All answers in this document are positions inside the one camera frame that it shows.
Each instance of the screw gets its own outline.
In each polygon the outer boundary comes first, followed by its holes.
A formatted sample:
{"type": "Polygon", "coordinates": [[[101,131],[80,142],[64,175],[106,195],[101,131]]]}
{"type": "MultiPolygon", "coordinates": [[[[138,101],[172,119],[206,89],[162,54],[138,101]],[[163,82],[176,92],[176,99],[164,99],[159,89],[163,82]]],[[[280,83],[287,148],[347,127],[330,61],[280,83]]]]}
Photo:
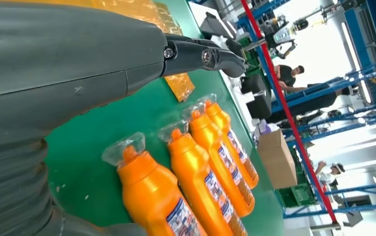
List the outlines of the screw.
{"type": "Polygon", "coordinates": [[[211,61],[211,52],[207,51],[207,50],[204,50],[202,52],[202,61],[204,63],[208,63],[211,61]]]}
{"type": "Polygon", "coordinates": [[[172,48],[166,48],[164,51],[165,58],[171,58],[174,56],[174,51],[172,48]]]}

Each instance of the bottle label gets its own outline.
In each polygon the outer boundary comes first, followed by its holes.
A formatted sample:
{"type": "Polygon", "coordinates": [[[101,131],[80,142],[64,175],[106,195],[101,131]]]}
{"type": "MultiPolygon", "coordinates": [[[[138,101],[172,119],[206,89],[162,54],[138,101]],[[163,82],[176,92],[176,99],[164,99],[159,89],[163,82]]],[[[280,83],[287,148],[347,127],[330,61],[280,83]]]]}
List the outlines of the bottle label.
{"type": "Polygon", "coordinates": [[[166,217],[166,221],[175,235],[201,235],[197,219],[182,198],[166,217]]]}
{"type": "Polygon", "coordinates": [[[249,158],[246,151],[244,150],[243,146],[241,145],[240,141],[238,140],[237,136],[235,135],[234,131],[230,129],[227,133],[228,139],[231,141],[231,144],[237,151],[238,157],[240,157],[241,163],[246,162],[249,158]]]}
{"type": "Polygon", "coordinates": [[[235,213],[234,207],[232,206],[230,200],[223,191],[220,182],[212,171],[210,171],[209,174],[205,177],[205,184],[212,197],[217,202],[218,207],[221,209],[224,220],[227,222],[233,235],[247,235],[243,222],[241,222],[241,219],[235,213]]]}
{"type": "Polygon", "coordinates": [[[212,171],[210,171],[209,174],[205,177],[205,184],[212,197],[217,202],[218,207],[221,209],[224,219],[226,220],[226,222],[229,222],[234,209],[225,192],[223,191],[220,182],[218,182],[217,177],[212,171]]]}
{"type": "Polygon", "coordinates": [[[231,173],[232,179],[234,179],[235,185],[238,185],[240,181],[243,179],[241,176],[241,173],[238,171],[238,168],[236,168],[232,173],[231,173]]]}
{"type": "Polygon", "coordinates": [[[237,167],[235,163],[232,161],[232,158],[230,156],[230,153],[228,152],[227,147],[222,142],[221,142],[221,147],[218,149],[218,154],[220,154],[221,159],[224,161],[224,164],[226,165],[230,173],[233,173],[237,167]]]}
{"type": "Polygon", "coordinates": [[[246,204],[249,205],[253,200],[253,194],[250,191],[249,186],[243,179],[243,175],[238,171],[237,166],[232,161],[230,153],[228,152],[227,147],[224,143],[221,142],[221,147],[218,149],[218,153],[220,154],[221,159],[224,161],[226,168],[230,171],[231,177],[237,185],[238,189],[240,190],[243,199],[246,201],[246,204]]]}
{"type": "Polygon", "coordinates": [[[231,141],[232,146],[237,151],[238,157],[240,157],[240,161],[246,168],[247,173],[254,180],[257,177],[257,171],[253,166],[249,156],[247,155],[247,152],[244,150],[243,146],[241,145],[233,130],[230,129],[227,133],[227,136],[228,139],[231,141]]]}

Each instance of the white wall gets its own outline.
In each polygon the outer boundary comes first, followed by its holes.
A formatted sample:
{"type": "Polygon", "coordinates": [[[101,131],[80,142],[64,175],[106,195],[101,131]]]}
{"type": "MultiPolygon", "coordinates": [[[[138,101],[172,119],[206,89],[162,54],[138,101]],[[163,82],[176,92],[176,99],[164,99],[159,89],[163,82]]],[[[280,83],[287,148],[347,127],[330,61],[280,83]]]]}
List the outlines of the white wall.
{"type": "MultiPolygon", "coordinates": [[[[358,173],[353,175],[344,175],[342,177],[337,178],[337,182],[339,183],[338,188],[350,188],[354,186],[360,185],[369,185],[374,184],[373,176],[376,176],[375,171],[367,171],[364,173],[358,173]]],[[[346,197],[356,197],[356,196],[363,196],[369,195],[372,204],[376,204],[376,194],[367,194],[363,192],[350,192],[345,193],[346,197]]],[[[353,228],[345,228],[344,232],[345,235],[376,235],[376,210],[374,211],[363,211],[362,213],[363,221],[358,223],[353,228]]]]}

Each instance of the green crate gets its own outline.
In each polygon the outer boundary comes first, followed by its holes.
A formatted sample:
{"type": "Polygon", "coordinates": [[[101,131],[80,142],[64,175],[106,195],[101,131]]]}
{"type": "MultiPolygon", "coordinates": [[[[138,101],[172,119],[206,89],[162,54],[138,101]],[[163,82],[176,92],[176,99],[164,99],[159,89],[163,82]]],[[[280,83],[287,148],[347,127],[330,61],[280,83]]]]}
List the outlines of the green crate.
{"type": "Polygon", "coordinates": [[[296,172],[296,179],[297,179],[298,184],[302,184],[302,183],[308,184],[308,179],[306,178],[306,175],[303,171],[296,172]]]}
{"type": "Polygon", "coordinates": [[[295,196],[293,195],[292,189],[291,188],[283,188],[276,190],[280,201],[282,202],[282,205],[284,207],[297,207],[298,202],[296,202],[295,196]]]}
{"type": "Polygon", "coordinates": [[[298,184],[291,189],[299,206],[315,204],[316,201],[314,194],[312,193],[311,186],[307,183],[298,184]]]}
{"type": "Polygon", "coordinates": [[[315,204],[316,200],[308,183],[277,190],[284,207],[299,207],[315,204]]]}

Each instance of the cardboard box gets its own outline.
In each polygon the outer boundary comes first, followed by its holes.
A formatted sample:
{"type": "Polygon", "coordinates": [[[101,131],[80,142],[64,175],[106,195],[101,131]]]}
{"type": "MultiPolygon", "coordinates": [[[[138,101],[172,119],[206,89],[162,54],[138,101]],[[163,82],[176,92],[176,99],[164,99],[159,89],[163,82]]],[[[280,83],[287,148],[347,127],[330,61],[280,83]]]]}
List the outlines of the cardboard box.
{"type": "Polygon", "coordinates": [[[298,184],[295,163],[280,130],[261,135],[258,151],[274,189],[298,184]]]}

